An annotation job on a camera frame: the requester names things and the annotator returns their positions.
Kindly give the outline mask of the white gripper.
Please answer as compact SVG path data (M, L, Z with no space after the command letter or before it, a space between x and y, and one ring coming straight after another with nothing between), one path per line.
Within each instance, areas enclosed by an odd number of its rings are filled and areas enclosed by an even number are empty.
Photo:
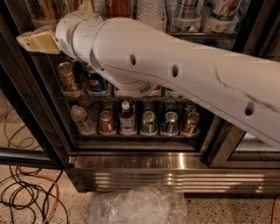
M83 1L78 11L67 13L56 26L58 44L52 31L26 32L16 40L28 52L60 54L61 49L67 56L88 63L95 31L104 22L94 11L91 1Z

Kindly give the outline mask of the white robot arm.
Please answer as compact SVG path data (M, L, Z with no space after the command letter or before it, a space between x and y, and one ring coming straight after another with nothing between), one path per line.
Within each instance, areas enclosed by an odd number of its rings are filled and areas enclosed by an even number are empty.
M280 63L174 38L131 18L66 14L17 37L27 51L64 53L135 96L172 89L280 148Z

